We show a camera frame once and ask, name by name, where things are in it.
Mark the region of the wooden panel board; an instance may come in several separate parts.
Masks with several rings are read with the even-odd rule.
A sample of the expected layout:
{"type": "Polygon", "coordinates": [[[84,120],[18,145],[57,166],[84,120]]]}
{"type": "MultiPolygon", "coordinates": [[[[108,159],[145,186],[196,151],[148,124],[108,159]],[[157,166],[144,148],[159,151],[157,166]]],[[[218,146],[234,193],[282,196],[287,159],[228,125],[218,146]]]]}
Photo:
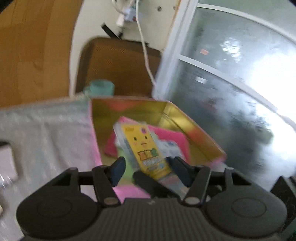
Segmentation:
{"type": "Polygon", "coordinates": [[[1,12],[1,107],[68,96],[82,1],[12,1],[1,12]]]}

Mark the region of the teal plastic cup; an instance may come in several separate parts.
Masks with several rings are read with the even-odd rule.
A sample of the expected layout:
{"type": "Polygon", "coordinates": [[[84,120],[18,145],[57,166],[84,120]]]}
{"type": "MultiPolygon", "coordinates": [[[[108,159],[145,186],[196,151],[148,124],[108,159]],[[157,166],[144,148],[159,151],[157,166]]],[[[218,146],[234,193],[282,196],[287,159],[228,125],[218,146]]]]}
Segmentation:
{"type": "Polygon", "coordinates": [[[111,81],[100,79],[92,80],[88,86],[83,89],[83,93],[88,97],[113,96],[115,86],[111,81]]]}

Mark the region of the frosted glass door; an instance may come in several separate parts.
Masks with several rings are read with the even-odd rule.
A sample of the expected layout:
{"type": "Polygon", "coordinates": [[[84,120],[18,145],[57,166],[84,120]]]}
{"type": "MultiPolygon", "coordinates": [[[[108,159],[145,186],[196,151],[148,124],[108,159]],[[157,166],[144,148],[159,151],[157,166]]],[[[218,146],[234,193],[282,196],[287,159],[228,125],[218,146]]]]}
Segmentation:
{"type": "Polygon", "coordinates": [[[265,189],[295,174],[295,5],[181,1],[153,97],[169,100],[265,189]]]}

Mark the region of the pink tin box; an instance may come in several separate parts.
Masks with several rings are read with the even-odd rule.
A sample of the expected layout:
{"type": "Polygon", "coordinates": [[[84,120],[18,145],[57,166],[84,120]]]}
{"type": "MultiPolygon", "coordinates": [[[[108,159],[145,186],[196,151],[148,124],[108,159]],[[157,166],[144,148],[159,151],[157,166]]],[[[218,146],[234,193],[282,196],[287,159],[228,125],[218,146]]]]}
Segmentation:
{"type": "Polygon", "coordinates": [[[117,121],[146,123],[162,141],[177,143],[185,161],[223,170],[226,153],[190,117],[171,102],[126,96],[94,98],[89,102],[96,134],[97,165],[111,164],[121,152],[115,146],[117,121]]]}

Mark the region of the yellow cartoon tissue pack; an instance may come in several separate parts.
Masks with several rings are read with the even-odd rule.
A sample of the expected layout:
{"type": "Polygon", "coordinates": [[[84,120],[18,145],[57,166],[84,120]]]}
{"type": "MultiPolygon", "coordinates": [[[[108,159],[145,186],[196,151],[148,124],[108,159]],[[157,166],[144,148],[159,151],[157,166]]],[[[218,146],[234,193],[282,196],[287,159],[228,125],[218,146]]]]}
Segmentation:
{"type": "Polygon", "coordinates": [[[142,171],[155,180],[171,173],[157,143],[145,123],[117,122],[115,144],[122,149],[133,171],[142,171]]]}

